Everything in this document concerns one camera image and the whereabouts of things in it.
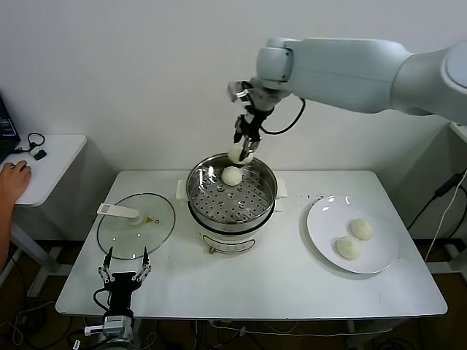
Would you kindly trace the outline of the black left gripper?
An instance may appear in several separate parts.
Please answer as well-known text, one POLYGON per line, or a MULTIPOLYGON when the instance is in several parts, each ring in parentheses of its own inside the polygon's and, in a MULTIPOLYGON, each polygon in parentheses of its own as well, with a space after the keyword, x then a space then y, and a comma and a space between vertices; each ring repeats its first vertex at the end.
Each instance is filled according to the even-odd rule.
POLYGON ((137 272, 116 272, 110 270, 113 247, 103 259, 103 263, 98 267, 98 273, 104 284, 109 283, 110 292, 110 311, 127 311, 131 307, 132 293, 141 287, 141 281, 144 281, 151 272, 147 247, 144 248, 142 257, 142 266, 137 272))

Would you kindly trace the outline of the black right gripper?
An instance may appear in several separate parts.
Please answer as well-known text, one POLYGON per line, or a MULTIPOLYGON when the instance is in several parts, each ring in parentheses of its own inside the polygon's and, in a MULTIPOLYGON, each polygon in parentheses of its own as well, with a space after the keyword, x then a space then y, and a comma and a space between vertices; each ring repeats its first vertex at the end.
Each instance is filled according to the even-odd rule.
POLYGON ((240 162, 250 162, 254 157, 260 144, 260 127, 271 113, 271 109, 261 111, 253 106, 247 106, 245 112, 236 118, 233 142, 238 144, 244 137, 241 143, 240 162))

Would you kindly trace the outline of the person's hand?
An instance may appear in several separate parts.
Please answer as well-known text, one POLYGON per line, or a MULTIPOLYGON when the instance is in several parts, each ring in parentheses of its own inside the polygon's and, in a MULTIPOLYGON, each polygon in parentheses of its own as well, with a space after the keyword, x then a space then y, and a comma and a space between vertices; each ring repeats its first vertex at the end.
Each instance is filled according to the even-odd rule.
POLYGON ((5 163, 1 170, 1 204, 14 205, 31 180, 31 167, 25 160, 5 163))

